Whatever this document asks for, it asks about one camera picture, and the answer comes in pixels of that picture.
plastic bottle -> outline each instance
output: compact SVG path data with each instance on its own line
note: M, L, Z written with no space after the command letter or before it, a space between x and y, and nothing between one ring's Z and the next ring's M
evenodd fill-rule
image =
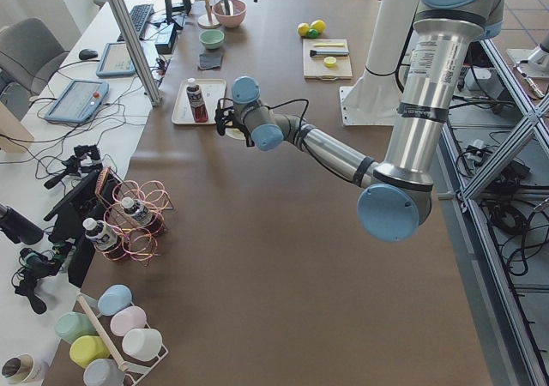
M196 123L206 123L208 121L208 111L202 97L202 90L196 84L196 79L190 78L187 83L187 97L189 98L192 117Z
M104 253L109 259L117 260L126 255L122 247L122 238L109 224L102 220L88 217L82 223L86 237L94 244L95 249Z
M151 234L161 234L164 232L164 221L145 205L144 202L131 197L125 197L120 202L124 212L143 229L147 229Z

green lime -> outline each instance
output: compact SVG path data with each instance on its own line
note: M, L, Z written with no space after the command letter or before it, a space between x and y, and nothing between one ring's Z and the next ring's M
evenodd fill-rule
M316 39L319 34L320 33L318 32L318 30L316 30L314 28L310 28L309 31L307 32L306 36L307 36L307 39Z

table surface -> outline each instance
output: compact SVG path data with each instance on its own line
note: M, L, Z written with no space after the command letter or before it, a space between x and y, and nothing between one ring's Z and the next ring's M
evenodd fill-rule
M360 189L283 144L267 153L218 136L213 126L171 122L189 77L259 81L274 106L307 98L310 123L381 160L391 128L344 127L342 82L303 78L296 25L324 19L347 39L362 74L376 0L259 0L224 30L223 66L198 71L196 24L187 21L127 178L157 179L175 209L148 265L96 256L83 292L129 286L169 355L143 385L488 385L443 216L435 202L410 239L370 237L356 216ZM278 112L299 113L300 105ZM82 369L57 350L44 385L80 384Z

green bowl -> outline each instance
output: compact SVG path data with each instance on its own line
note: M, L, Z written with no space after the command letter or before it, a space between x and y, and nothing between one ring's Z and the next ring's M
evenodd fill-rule
M225 34L221 30L206 30L200 33L200 41L207 49L219 49L225 41Z

white desk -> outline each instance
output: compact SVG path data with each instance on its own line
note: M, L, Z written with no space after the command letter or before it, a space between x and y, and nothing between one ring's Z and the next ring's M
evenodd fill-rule
M142 3L142 1L129 2L129 6L135 3ZM118 35L118 26L108 4L106 4L76 43L63 64L77 62L79 60L78 53L84 48L94 49L101 54L105 44L116 41ZM154 42L152 40L144 41L143 45L150 65L153 66L157 57ZM61 71L72 79L95 80L97 79L95 76L96 68L97 63L91 62L69 66ZM30 147L31 152L39 154L39 157L47 154L59 154L60 159L65 160L73 154L74 146L96 144L101 133L103 133L99 143L101 156L105 158L106 154L110 155L116 163L118 175L123 178L128 170L130 156L135 151L141 136L143 125L151 112L151 104L144 94L138 78L126 77L109 79L108 81L110 90L105 102L113 102L122 93L128 91L130 85L131 89L140 87L120 100L120 103L125 106L125 111L123 107L118 108L116 106L105 109L98 114L98 118L91 125L92 129L90 131L67 138L63 143L63 148L57 145L47 152L39 154L41 150L51 146L52 143L35 143ZM68 83L68 78L56 73L40 97L56 98ZM23 124L33 134L35 141L55 139L70 130L67 126L49 124L38 117L38 115L43 116L48 108L48 102L39 101L33 105L28 114L22 119ZM112 115L112 118L103 118L107 114ZM120 125L124 116L128 124L104 132L104 130ZM28 153L6 154L0 151L0 162L28 160L29 157ZM46 228L52 226L55 219L48 223L42 219L49 213L54 204L63 197L63 186L58 184L51 190L44 188L43 183L46 179L35 179L36 166L36 160L22 164L0 165L0 178L2 179L0 202L25 215L39 227ZM51 171L62 168L60 163L55 163L51 166ZM70 190L70 181L65 183L67 184L67 190ZM2 339L0 360L2 364L7 359L21 353L30 353L36 358L51 361L59 342L53 330L54 325L62 314L72 310L77 293L77 288L68 283L66 273L42 279L35 292L46 303L47 312L43 315L36 315L26 298L14 294L10 283L12 274L20 267L18 257L19 251L23 247L25 247L24 244L15 245L3 233L0 233L0 251L2 253L0 275L3 277L0 282L0 308L2 309L0 314L0 338ZM33 248L36 251L44 251L50 249L51 244L44 237Z

